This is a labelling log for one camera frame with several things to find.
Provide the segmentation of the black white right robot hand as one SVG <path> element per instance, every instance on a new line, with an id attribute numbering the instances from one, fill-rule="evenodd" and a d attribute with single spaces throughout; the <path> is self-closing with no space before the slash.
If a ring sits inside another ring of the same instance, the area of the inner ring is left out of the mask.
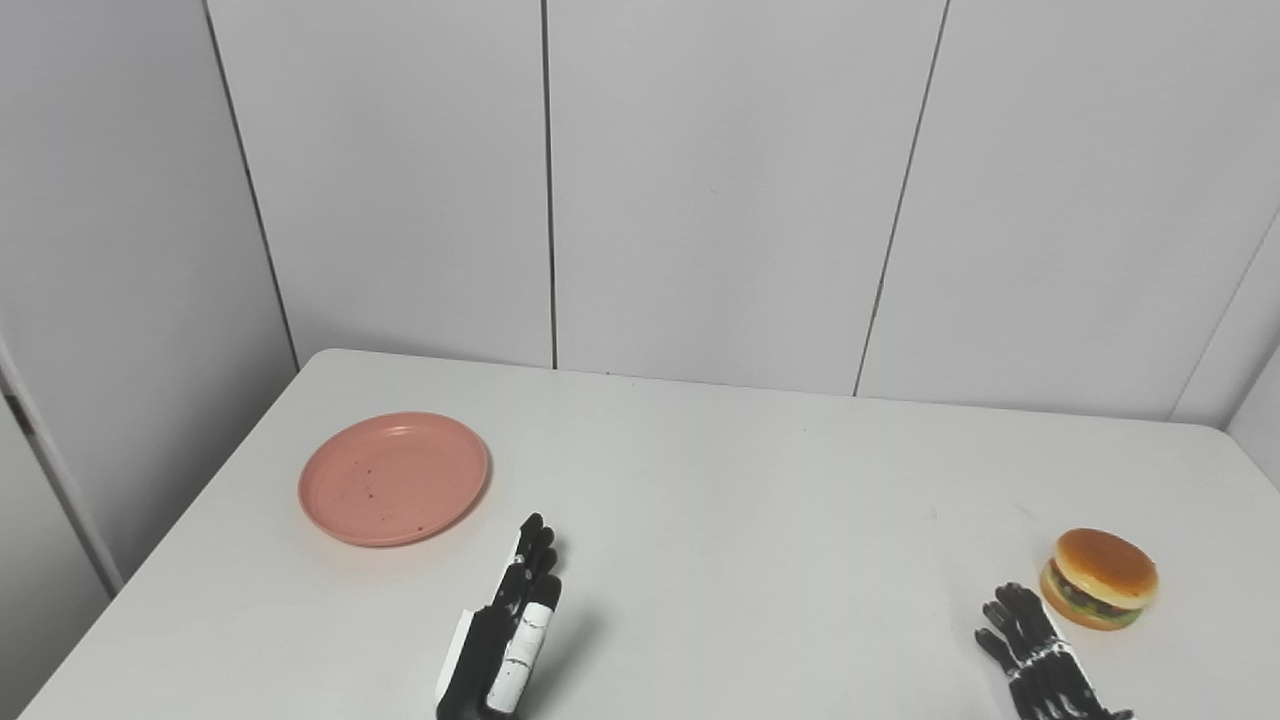
<path id="1" fill-rule="evenodd" d="M 974 638 L 1007 679 L 1020 719 L 1134 719 L 1130 708 L 1100 702 L 1073 646 L 1060 634 L 1032 589 L 1007 583 L 982 606 L 989 624 Z"/>

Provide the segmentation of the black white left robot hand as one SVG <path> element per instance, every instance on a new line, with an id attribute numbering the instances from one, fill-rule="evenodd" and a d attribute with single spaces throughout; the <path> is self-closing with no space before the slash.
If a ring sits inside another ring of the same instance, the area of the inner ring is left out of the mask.
<path id="1" fill-rule="evenodd" d="M 490 603 L 460 616 L 434 694 L 435 719 L 518 719 L 562 596 L 556 533 L 539 512 L 518 529 Z"/>

